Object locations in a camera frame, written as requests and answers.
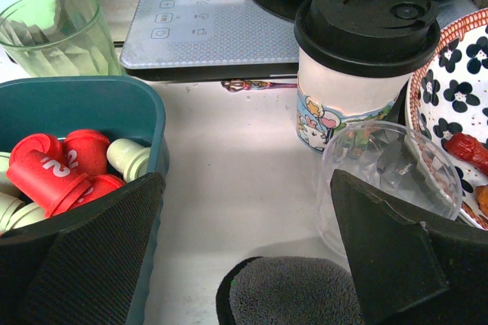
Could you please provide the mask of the fried food on plate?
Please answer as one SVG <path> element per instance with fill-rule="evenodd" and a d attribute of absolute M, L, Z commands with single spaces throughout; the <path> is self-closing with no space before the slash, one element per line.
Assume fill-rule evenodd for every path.
<path fill-rule="evenodd" d="M 445 149 L 452 156 L 465 161 L 487 176 L 487 148 L 469 134 L 456 133 L 445 143 Z M 487 185 L 474 189 L 479 209 L 487 215 Z"/>

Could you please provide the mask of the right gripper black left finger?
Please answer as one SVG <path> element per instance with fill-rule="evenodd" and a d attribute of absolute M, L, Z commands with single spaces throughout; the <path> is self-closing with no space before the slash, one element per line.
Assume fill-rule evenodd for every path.
<path fill-rule="evenodd" d="M 3 324 L 141 324 L 164 180 L 149 173 L 1 238 Z"/>

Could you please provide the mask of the teal plastic storage basket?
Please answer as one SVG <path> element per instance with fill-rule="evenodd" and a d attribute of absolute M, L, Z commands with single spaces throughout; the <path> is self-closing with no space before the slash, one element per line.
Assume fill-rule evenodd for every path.
<path fill-rule="evenodd" d="M 29 78 L 1 85 L 1 148 L 10 151 L 30 134 L 64 137 L 93 129 L 116 140 L 127 138 L 151 148 L 147 172 L 164 180 L 169 151 L 165 109 L 147 84 L 126 76 Z"/>

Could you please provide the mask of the blue floral plate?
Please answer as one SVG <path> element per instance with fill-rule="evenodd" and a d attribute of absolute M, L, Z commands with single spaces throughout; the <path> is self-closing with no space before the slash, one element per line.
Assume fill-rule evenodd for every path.
<path fill-rule="evenodd" d="M 406 126 L 439 148 L 456 133 L 487 144 L 487 10 L 449 24 L 406 92 Z"/>

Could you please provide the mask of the grey induction cooker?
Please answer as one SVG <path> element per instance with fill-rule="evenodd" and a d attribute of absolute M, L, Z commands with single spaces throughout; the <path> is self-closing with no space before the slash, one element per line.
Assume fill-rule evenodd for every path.
<path fill-rule="evenodd" d="M 120 63 L 148 81 L 293 78 L 298 45 L 253 0 L 139 0 Z"/>

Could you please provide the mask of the red coffee capsule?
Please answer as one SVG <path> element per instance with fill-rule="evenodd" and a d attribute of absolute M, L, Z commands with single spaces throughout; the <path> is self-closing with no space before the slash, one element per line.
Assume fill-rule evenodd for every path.
<path fill-rule="evenodd" d="M 110 144 L 110 140 L 97 130 L 74 130 L 63 142 L 68 167 L 77 173 L 90 176 L 106 174 L 106 153 Z"/>
<path fill-rule="evenodd" d="M 40 151 L 48 157 L 66 164 L 66 156 L 62 142 L 52 134 L 31 134 L 20 140 L 13 148 L 9 157 L 11 166 L 16 160 L 23 158 L 31 150 Z"/>
<path fill-rule="evenodd" d="M 125 181 L 112 174 L 103 174 L 88 178 L 91 187 L 70 207 L 77 208 L 100 197 L 103 197 L 114 190 L 125 185 Z"/>
<path fill-rule="evenodd" d="M 46 217 L 67 211 L 92 189 L 87 174 L 78 174 L 37 150 L 31 150 L 15 160 L 6 175 L 43 208 Z"/>

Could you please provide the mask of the green iridescent stirring spoon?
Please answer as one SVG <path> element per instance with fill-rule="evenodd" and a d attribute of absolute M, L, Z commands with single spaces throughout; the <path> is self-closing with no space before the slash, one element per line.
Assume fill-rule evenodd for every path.
<path fill-rule="evenodd" d="M 275 88 L 296 88 L 296 83 L 268 82 L 260 80 L 233 79 L 220 82 L 228 92 L 260 91 Z"/>

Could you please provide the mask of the small clear wine glass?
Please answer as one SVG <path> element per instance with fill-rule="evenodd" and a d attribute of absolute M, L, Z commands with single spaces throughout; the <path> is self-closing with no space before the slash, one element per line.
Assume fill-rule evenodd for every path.
<path fill-rule="evenodd" d="M 351 124 L 327 143 L 319 175 L 317 229 L 323 242 L 345 257 L 330 182 L 341 169 L 396 198 L 455 220 L 462 188 L 447 153 L 408 127 L 385 121 Z"/>

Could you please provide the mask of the black lidded white jar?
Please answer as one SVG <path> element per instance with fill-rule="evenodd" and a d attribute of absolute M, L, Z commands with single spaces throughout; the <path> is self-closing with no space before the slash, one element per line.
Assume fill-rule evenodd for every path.
<path fill-rule="evenodd" d="M 430 0 L 306 0 L 299 46 L 297 135 L 323 151 L 349 124 L 384 118 L 440 37 Z"/>

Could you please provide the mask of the green coffee capsule lone bottom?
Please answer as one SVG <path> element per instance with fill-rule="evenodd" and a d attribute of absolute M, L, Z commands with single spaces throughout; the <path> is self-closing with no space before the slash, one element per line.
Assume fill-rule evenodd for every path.
<path fill-rule="evenodd" d="M 7 195 L 19 198 L 21 191 L 14 186 L 6 175 L 9 168 L 10 153 L 0 152 L 0 191 Z"/>

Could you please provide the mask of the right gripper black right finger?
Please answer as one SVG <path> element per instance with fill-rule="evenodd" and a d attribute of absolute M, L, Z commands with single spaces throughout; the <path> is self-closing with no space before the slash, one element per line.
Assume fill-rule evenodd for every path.
<path fill-rule="evenodd" d="M 337 169 L 330 182 L 366 324 L 485 324 L 487 232 Z"/>

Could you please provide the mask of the green glass cup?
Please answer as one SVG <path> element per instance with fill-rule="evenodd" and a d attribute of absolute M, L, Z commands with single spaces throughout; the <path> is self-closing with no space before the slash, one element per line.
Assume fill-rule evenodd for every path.
<path fill-rule="evenodd" d="M 30 76 L 120 76 L 99 0 L 20 0 L 1 13 L 1 47 Z"/>

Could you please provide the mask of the blue cloth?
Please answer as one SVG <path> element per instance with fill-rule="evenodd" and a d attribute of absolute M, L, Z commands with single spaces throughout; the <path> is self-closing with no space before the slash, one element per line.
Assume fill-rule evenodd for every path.
<path fill-rule="evenodd" d="M 351 274 L 328 259 L 245 259 L 216 294 L 219 324 L 363 324 Z"/>

